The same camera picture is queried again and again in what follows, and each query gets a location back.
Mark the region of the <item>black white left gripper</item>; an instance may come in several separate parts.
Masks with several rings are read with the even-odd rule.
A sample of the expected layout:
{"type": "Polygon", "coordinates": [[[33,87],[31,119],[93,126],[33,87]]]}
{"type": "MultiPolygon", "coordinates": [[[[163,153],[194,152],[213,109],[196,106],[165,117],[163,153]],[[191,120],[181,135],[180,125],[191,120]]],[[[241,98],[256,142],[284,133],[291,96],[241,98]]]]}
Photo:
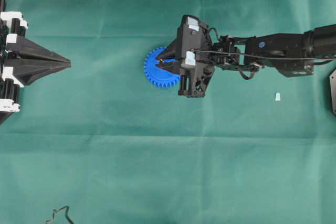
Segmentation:
{"type": "Polygon", "coordinates": [[[21,88],[71,67],[69,59],[22,37],[27,28],[21,12],[1,12],[1,123],[20,111],[21,88]]]}

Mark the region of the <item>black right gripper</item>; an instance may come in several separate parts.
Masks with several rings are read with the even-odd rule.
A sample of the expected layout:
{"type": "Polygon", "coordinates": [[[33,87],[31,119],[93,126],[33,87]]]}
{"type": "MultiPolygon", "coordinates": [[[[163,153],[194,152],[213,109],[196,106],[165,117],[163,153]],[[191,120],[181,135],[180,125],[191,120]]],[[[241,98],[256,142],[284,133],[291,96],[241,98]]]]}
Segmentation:
{"type": "Polygon", "coordinates": [[[176,61],[159,61],[155,66],[181,76],[178,95],[203,98],[215,72],[209,59],[212,45],[209,26],[195,16],[183,15],[177,38],[156,56],[156,60],[176,61]]]}

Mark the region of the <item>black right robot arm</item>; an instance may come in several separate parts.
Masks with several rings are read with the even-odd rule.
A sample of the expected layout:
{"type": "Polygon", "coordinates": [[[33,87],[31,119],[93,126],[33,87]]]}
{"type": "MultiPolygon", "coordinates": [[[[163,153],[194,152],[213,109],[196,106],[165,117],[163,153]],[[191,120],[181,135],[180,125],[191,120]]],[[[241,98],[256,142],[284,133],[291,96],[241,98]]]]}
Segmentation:
{"type": "Polygon", "coordinates": [[[180,76],[178,94],[205,97],[216,68],[237,71],[250,80],[264,67],[291,78],[310,76],[314,67],[335,60],[335,25],[302,34],[276,33],[261,37],[216,36],[214,27],[192,15],[184,15],[176,38],[156,59],[157,67],[180,76]]]}

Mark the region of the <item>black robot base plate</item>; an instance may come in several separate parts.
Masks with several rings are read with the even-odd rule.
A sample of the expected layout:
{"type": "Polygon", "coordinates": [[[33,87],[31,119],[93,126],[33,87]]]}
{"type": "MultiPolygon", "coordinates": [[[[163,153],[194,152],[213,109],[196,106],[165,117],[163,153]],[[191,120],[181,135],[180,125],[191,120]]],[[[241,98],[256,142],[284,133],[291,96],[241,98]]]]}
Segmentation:
{"type": "Polygon", "coordinates": [[[329,75],[332,113],[336,115],[336,69],[329,75]]]}

